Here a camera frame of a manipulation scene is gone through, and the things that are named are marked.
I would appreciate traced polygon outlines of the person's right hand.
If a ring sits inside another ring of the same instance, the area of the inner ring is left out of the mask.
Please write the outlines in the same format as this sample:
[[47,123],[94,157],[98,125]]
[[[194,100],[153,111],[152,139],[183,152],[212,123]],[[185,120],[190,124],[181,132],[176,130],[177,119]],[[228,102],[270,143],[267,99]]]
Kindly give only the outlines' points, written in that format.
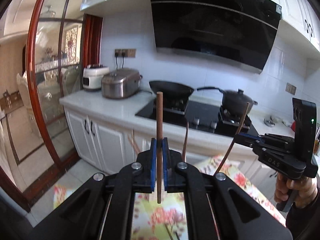
[[276,203],[288,200],[289,190],[298,191],[294,202],[297,208],[304,208],[313,202],[318,194],[317,178],[302,177],[299,180],[291,180],[279,173],[274,192]]

